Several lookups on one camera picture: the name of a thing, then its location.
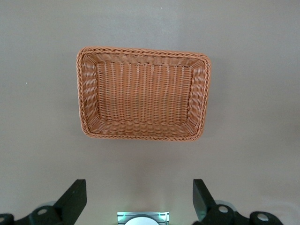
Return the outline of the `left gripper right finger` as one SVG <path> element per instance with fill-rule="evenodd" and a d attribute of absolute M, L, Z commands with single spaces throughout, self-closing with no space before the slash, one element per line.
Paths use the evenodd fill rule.
<path fill-rule="evenodd" d="M 254 211 L 249 217 L 216 203 L 202 179 L 193 180 L 193 206 L 198 220 L 192 225 L 283 225 L 273 214 Z"/>

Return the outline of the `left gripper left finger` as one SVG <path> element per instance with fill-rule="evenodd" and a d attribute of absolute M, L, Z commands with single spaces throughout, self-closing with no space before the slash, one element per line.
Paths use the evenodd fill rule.
<path fill-rule="evenodd" d="M 0 225 L 74 225 L 86 204 L 86 180 L 78 179 L 54 205 L 36 208 L 19 220 L 9 213 L 0 214 Z"/>

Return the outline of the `brown wicker basket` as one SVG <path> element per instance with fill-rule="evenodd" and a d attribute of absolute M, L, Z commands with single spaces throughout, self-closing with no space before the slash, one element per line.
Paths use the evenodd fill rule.
<path fill-rule="evenodd" d="M 76 57 L 89 137 L 194 141 L 204 130 L 211 61 L 195 52 L 89 46 Z"/>

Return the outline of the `fabric table cover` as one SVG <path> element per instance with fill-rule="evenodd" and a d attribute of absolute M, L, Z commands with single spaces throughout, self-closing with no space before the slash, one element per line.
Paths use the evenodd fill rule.
<path fill-rule="evenodd" d="M 95 45 L 206 54 L 202 136 L 86 136 L 76 56 Z M 0 0 L 0 213 L 22 218 L 76 179 L 76 225 L 117 225 L 119 211 L 192 225 L 194 179 L 246 217 L 300 225 L 300 0 Z"/>

